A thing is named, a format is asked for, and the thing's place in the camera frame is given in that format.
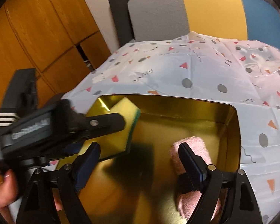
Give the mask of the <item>person's left hand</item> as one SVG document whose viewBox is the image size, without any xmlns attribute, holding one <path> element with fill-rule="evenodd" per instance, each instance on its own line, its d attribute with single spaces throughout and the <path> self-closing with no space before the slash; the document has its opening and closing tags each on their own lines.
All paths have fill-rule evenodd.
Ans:
<svg viewBox="0 0 280 224">
<path fill-rule="evenodd" d="M 0 183 L 0 214 L 7 221 L 7 223 L 14 223 L 13 217 L 9 210 L 9 205 L 14 203 L 18 195 L 18 183 L 16 176 L 11 169 L 9 169 Z"/>
</svg>

